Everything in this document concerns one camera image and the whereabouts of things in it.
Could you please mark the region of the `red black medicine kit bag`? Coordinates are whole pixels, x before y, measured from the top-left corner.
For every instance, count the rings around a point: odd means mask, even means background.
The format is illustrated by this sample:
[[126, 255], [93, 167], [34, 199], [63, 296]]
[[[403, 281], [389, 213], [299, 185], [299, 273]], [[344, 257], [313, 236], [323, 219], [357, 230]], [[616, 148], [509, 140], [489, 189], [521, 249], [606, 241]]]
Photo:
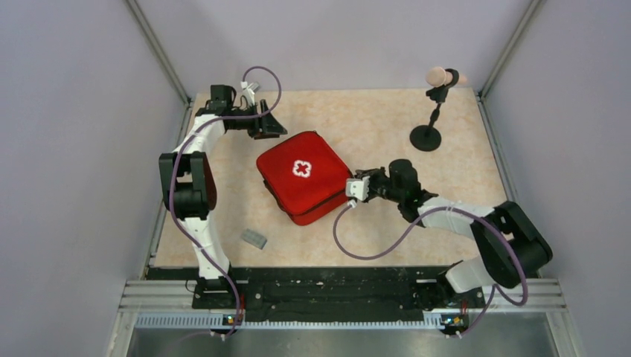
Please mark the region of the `red black medicine kit bag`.
[[314, 223], [347, 201], [351, 171], [316, 131], [300, 132], [256, 160], [278, 207], [298, 226]]

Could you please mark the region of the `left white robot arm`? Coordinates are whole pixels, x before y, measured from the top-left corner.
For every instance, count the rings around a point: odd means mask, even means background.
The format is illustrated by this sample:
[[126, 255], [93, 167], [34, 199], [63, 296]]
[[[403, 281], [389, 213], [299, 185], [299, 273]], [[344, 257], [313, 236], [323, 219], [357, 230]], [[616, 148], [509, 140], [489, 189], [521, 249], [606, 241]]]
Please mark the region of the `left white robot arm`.
[[259, 83], [246, 81], [241, 92], [212, 85], [210, 99], [195, 114], [183, 142], [158, 160], [164, 206], [191, 241], [203, 280], [218, 280], [231, 266], [214, 224], [217, 186], [208, 153], [231, 130], [243, 130], [255, 140], [287, 134], [266, 100], [256, 100], [259, 88]]

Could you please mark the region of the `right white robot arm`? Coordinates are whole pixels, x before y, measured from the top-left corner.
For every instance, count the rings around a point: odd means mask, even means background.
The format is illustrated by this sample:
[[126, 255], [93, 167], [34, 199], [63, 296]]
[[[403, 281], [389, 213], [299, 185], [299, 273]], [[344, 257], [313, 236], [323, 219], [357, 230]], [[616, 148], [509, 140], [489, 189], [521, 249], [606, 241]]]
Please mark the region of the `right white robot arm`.
[[468, 291], [482, 286], [512, 289], [553, 258], [550, 245], [517, 203], [488, 207], [446, 199], [422, 188], [407, 159], [356, 171], [346, 182], [345, 194], [353, 202], [393, 202], [413, 226], [442, 229], [475, 242], [477, 257], [438, 275], [436, 295], [445, 306], [457, 306]]

